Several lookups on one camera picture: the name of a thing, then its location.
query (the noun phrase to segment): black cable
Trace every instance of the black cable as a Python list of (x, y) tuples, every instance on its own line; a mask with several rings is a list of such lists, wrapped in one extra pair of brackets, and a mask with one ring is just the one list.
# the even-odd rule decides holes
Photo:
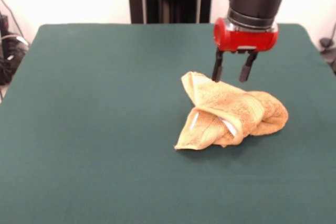
[(329, 40), (329, 43), (328, 43), (326, 49), (328, 49), (329, 47), (331, 47), (332, 39), (333, 39), (334, 36), (335, 36), (335, 32), (336, 32), (336, 23), (335, 23), (335, 25), (334, 25), (334, 29), (333, 29), (333, 31), (332, 31), (332, 34), (331, 34), (331, 37), (330, 37), (330, 40)]
[(0, 1), (1, 1), (1, 2), (4, 4), (4, 6), (9, 10), (9, 12), (10, 12), (10, 14), (11, 14), (13, 20), (14, 20), (14, 23), (15, 23), (15, 25), (17, 26), (17, 29), (18, 29), (19, 32), (20, 32), (20, 35), (21, 35), (22, 37), (24, 37), (24, 36), (23, 36), (23, 33), (22, 33), (22, 31), (21, 31), (21, 28), (19, 27), (19, 24), (17, 23), (17, 21), (16, 21), (16, 19), (15, 19), (15, 16), (14, 16), (12, 10), (8, 7), (8, 5), (5, 3), (4, 0), (0, 0)]
[(2, 50), (0, 50), (0, 86), (11, 82), (13, 75), (29, 48), (25, 43), (22, 43), (11, 35), (12, 33), (9, 33), (8, 37), (4, 36), (2, 39), (2, 43), (6, 45), (7, 50), (6, 55), (3, 55)]

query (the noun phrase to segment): towel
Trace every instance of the towel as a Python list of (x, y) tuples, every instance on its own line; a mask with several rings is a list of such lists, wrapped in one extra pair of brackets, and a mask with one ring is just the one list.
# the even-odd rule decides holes
[(238, 145), (248, 135), (277, 132), (288, 121), (284, 105), (267, 92), (246, 92), (197, 72), (188, 72), (181, 80), (195, 107), (174, 146), (176, 150)]

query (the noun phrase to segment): green tablecloth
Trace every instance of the green tablecloth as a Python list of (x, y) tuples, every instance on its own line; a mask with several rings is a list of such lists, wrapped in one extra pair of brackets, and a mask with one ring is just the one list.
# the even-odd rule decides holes
[(335, 223), (336, 79), (306, 31), (242, 86), (283, 102), (281, 132), (177, 152), (180, 77), (214, 57), (211, 25), (41, 27), (0, 105), (0, 223)]

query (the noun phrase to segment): towel fold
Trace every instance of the towel fold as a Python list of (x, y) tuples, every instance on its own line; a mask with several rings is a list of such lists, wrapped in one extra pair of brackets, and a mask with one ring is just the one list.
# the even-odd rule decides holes
[(174, 146), (176, 150), (238, 145), (248, 135), (277, 132), (288, 121), (284, 105), (269, 93), (246, 92), (197, 72), (188, 72), (181, 80), (195, 107)]

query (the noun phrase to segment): power cord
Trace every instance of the power cord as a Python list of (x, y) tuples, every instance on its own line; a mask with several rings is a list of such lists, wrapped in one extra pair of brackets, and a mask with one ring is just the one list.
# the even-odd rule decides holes
[(3, 37), (1, 37), (1, 40), (7, 39), (7, 38), (15, 38), (16, 40), (22, 42), (23, 44), (25, 44), (26, 46), (30, 47), (30, 43), (22, 36), (18, 35), (18, 34), (8, 34), (5, 35)]
[(13, 20), (14, 20), (14, 23), (15, 23), (17, 29), (18, 29), (19, 32), (20, 32), (20, 35), (21, 35), (22, 37), (24, 37), (24, 36), (23, 36), (23, 33), (22, 33), (22, 31), (21, 31), (21, 28), (20, 28), (19, 24), (17, 23), (17, 21), (16, 21), (16, 19), (15, 19), (15, 16), (14, 16), (12, 10), (8, 7), (8, 5), (6, 4), (6, 2), (5, 2), (4, 0), (0, 0), (0, 1), (4, 4), (4, 6), (5, 6), (5, 7), (8, 9), (8, 11), (10, 12), (10, 14), (11, 14)]
[(335, 36), (335, 32), (336, 32), (336, 23), (334, 24), (334, 28), (331, 34), (330, 38), (322, 38), (320, 39), (320, 45), (321, 47), (323, 47), (324, 49), (321, 51), (321, 53), (326, 52), (331, 46), (334, 45), (334, 41), (333, 38)]

